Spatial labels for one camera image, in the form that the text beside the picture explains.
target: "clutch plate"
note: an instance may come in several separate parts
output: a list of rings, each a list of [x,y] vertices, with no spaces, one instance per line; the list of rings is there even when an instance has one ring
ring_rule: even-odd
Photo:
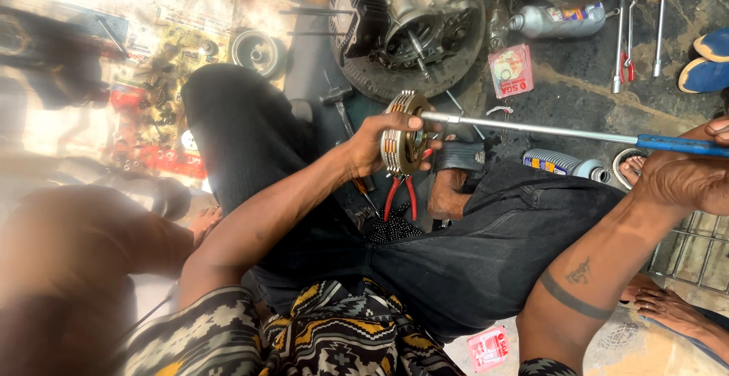
[[[423,94],[404,91],[392,100],[385,113],[400,111],[420,116],[429,111],[432,105]],[[385,162],[387,172],[395,176],[412,175],[418,170],[421,157],[426,149],[428,133],[424,129],[417,131],[399,131],[388,129],[380,139],[380,155]]]

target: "t-handle socket wrench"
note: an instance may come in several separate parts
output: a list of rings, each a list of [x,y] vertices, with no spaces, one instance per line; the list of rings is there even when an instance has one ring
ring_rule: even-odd
[[[666,10],[666,0],[661,0],[658,8],[658,38],[655,41],[655,62],[653,63],[653,77],[661,76],[661,43],[663,42],[663,14]]]
[[[618,8],[620,12],[617,14],[617,45],[615,46],[615,68],[612,77],[612,93],[620,92],[620,73],[623,70],[621,66],[623,62],[623,26],[625,25],[625,0],[619,0]]]
[[[482,120],[479,118],[460,117],[458,115],[444,114],[442,112],[423,111],[420,117],[426,121],[438,123],[464,123],[492,128],[514,129],[517,131],[536,132],[539,134],[561,135],[563,137],[577,137],[585,139],[597,139],[605,142],[619,142],[630,144],[638,148],[650,150],[675,151],[678,153],[701,154],[706,156],[721,156],[729,158],[729,148],[722,147],[713,141],[702,141],[700,139],[688,139],[678,137],[663,137],[661,135],[641,134],[637,136],[608,134],[606,132],[582,131],[579,129],[566,129],[550,126],[533,126],[529,124],[508,123],[505,121]]]

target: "black band tattoo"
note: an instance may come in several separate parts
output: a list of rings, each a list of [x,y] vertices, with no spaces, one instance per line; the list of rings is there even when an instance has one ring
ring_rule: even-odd
[[[564,275],[564,279],[567,279],[567,282],[569,282],[572,285],[577,285],[578,283],[586,284],[588,283],[588,276],[587,274],[590,273],[590,257],[579,264],[578,268],[574,271],[570,272],[568,275]]]
[[[569,292],[565,291],[549,273],[549,269],[544,270],[544,273],[540,277],[542,285],[547,289],[547,292],[560,301],[564,306],[581,313],[582,315],[588,316],[593,319],[600,319],[606,321],[612,315],[612,309],[601,309],[599,307],[592,306],[587,302],[583,302],[578,298],[573,297]]]

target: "patterned shirt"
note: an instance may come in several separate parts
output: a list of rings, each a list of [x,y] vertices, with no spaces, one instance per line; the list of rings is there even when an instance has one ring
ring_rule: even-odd
[[[262,330],[250,293],[216,289],[132,335],[129,376],[461,376],[443,350],[371,280],[348,290],[335,280],[306,289],[290,315]]]

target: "pliers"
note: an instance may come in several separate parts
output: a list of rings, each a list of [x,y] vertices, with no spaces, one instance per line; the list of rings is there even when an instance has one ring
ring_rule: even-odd
[[[629,62],[628,65],[625,65],[625,63],[628,61],[628,53],[625,53],[625,51],[622,51],[623,53],[623,61],[620,65],[620,84],[625,83],[625,76],[623,75],[623,68],[628,69],[628,81],[633,82],[636,77],[636,68],[635,64],[633,64],[633,61]]]
[[[418,201],[415,198],[415,189],[413,188],[413,177],[406,175],[404,177],[392,177],[392,186],[390,192],[387,193],[387,201],[385,202],[385,213],[382,215],[382,219],[387,222],[390,216],[390,208],[392,207],[392,199],[395,197],[397,188],[402,184],[403,180],[407,185],[407,193],[410,195],[410,212],[413,216],[413,221],[418,220]]]

